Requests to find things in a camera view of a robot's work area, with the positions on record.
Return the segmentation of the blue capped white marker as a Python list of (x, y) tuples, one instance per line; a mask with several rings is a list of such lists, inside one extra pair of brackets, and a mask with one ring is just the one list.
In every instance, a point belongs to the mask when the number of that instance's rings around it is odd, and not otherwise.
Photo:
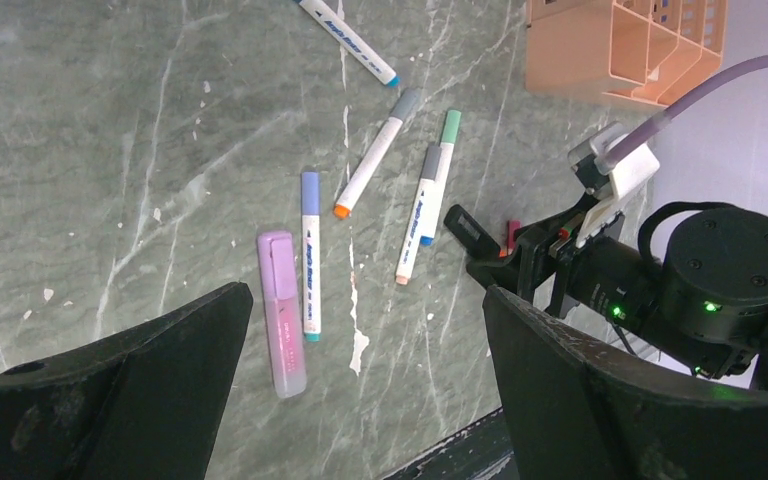
[(400, 78), (396, 71), (324, 1), (296, 0), (295, 3), (361, 63), (382, 85), (387, 87), (399, 85)]

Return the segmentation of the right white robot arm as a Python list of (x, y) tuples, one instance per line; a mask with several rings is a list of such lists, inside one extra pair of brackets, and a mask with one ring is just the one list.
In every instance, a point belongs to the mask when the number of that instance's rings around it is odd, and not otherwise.
[(622, 340), (636, 336), (707, 379), (753, 374), (768, 391), (768, 216), (722, 202), (672, 202), (640, 226), (637, 244), (617, 217), (576, 246), (583, 197), (514, 233), (502, 246), (460, 206), (444, 223), (468, 255), (468, 274), (532, 301), (550, 283), (547, 313), (598, 313)]

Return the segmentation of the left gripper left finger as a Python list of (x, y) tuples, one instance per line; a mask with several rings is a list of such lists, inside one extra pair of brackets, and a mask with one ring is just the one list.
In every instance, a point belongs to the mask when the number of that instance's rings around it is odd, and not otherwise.
[(201, 479), (253, 298), (226, 284), (0, 374), (0, 479)]

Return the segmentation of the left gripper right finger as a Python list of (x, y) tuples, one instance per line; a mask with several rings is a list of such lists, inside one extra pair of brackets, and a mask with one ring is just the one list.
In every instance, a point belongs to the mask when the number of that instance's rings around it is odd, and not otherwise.
[(768, 392), (665, 369), (491, 287), (483, 312), (523, 479), (768, 479)]

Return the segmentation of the red capped white marker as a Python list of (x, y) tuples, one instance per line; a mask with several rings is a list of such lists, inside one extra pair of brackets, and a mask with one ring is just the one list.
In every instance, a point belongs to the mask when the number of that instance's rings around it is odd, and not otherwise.
[(506, 253), (510, 255), (516, 245), (516, 232), (521, 228), (521, 223), (517, 220), (507, 221), (507, 235), (506, 235)]

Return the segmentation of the black orange highlighter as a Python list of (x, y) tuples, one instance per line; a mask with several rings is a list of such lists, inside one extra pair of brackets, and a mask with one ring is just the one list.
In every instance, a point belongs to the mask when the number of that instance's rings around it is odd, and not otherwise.
[(473, 260), (493, 260), (502, 254), (502, 246), (460, 204), (447, 211), (443, 224)]

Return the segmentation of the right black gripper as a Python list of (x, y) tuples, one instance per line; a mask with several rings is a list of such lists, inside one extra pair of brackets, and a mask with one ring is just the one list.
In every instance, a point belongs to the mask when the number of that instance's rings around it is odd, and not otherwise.
[(580, 230), (581, 215), (556, 215), (517, 231), (514, 250), (502, 256), (502, 246), (482, 227), (466, 242), (467, 273), (484, 288), (496, 286), (533, 302), (536, 290), (554, 278), (545, 312), (564, 318), (578, 302), (565, 292), (570, 277), (573, 235)]

